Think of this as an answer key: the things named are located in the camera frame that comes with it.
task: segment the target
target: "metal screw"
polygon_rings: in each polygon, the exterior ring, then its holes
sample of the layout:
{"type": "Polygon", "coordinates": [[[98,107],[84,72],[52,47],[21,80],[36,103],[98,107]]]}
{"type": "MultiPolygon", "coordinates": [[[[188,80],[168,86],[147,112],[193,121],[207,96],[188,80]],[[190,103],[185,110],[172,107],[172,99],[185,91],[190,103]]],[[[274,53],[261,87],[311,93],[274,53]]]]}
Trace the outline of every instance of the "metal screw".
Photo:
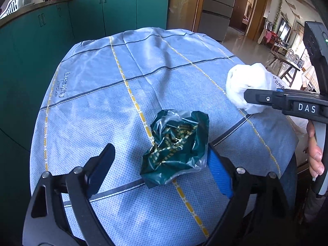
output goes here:
{"type": "Polygon", "coordinates": [[[41,176],[42,176],[43,178],[47,178],[47,177],[49,177],[49,175],[50,175],[50,173],[49,173],[48,171],[45,171],[45,172],[42,173],[41,176]]]}
{"type": "Polygon", "coordinates": [[[73,172],[74,172],[74,174],[80,174],[82,172],[82,170],[83,170],[83,167],[75,167],[73,172]]]}
{"type": "Polygon", "coordinates": [[[269,172],[269,177],[271,177],[271,178],[276,178],[277,175],[276,175],[276,173],[274,173],[274,172],[269,172]]]}
{"type": "Polygon", "coordinates": [[[242,167],[237,167],[237,173],[238,174],[245,174],[245,172],[246,172],[246,170],[244,169],[244,168],[242,168],[242,167]]]}

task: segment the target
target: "finger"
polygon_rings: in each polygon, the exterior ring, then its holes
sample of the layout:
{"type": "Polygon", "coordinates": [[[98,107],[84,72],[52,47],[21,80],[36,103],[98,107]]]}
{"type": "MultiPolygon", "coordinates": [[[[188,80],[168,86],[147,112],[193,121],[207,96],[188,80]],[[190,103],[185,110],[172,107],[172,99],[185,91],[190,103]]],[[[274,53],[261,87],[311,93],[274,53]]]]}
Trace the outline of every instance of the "finger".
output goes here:
{"type": "Polygon", "coordinates": [[[309,149],[308,149],[309,156],[317,161],[321,161],[322,150],[317,145],[317,141],[315,140],[315,137],[309,137],[308,145],[309,145],[309,149]]]}
{"type": "Polygon", "coordinates": [[[315,172],[311,166],[309,166],[309,171],[312,177],[316,178],[318,176],[318,173],[315,172]]]}
{"type": "Polygon", "coordinates": [[[309,137],[314,137],[315,128],[311,120],[309,120],[308,124],[306,125],[306,131],[309,134],[309,137]]]}
{"type": "Polygon", "coordinates": [[[319,175],[322,175],[323,172],[324,172],[324,170],[325,170],[325,167],[323,166],[323,163],[322,162],[318,162],[318,161],[316,161],[313,158],[309,158],[309,165],[319,175]]]}

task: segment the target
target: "vine on wall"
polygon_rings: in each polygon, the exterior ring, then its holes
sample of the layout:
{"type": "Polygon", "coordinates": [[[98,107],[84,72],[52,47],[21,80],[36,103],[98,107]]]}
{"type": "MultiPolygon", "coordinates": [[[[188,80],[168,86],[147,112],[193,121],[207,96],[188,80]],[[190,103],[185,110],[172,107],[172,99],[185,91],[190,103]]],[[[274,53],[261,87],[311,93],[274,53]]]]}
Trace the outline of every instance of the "vine on wall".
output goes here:
{"type": "Polygon", "coordinates": [[[280,13],[281,13],[282,1],[283,1],[283,0],[280,0],[280,1],[279,1],[278,11],[277,11],[277,14],[276,14],[276,18],[274,19],[274,23],[273,23],[273,30],[275,30],[276,27],[277,27],[277,23],[278,23],[279,16],[280,16],[280,13]]]}

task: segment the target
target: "wooden table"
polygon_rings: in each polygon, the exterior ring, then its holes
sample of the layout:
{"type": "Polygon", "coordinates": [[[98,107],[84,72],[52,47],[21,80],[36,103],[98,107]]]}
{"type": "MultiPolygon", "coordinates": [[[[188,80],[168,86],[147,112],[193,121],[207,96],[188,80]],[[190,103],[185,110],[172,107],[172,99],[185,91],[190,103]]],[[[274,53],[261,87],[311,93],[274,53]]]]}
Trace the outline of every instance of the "wooden table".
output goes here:
{"type": "Polygon", "coordinates": [[[293,82],[294,82],[294,79],[296,77],[296,73],[297,71],[300,71],[300,68],[292,61],[288,60],[285,56],[283,56],[282,54],[279,54],[279,53],[276,53],[274,51],[270,51],[270,53],[273,54],[274,56],[274,59],[272,62],[270,62],[268,65],[265,66],[265,68],[269,67],[270,65],[273,64],[274,61],[276,61],[277,59],[280,61],[280,62],[284,62],[288,65],[290,65],[290,67],[281,75],[280,79],[283,79],[285,77],[285,79],[289,82],[289,87],[292,86],[293,82]],[[295,72],[293,74],[293,76],[291,76],[289,74],[289,71],[294,68],[295,69],[295,72]],[[289,81],[289,79],[286,77],[286,75],[288,74],[289,77],[291,77],[292,81],[289,81]]]}

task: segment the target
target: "white plastic basket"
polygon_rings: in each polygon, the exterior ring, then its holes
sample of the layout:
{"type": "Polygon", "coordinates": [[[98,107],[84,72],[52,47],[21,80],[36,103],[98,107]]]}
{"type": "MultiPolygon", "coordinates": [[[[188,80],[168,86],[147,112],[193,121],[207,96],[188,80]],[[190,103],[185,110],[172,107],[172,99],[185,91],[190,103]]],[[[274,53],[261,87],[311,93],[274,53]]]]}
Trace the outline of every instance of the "white plastic basket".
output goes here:
{"type": "Polygon", "coordinates": [[[6,9],[0,15],[0,19],[17,11],[19,8],[33,4],[33,0],[10,0],[6,9]]]}

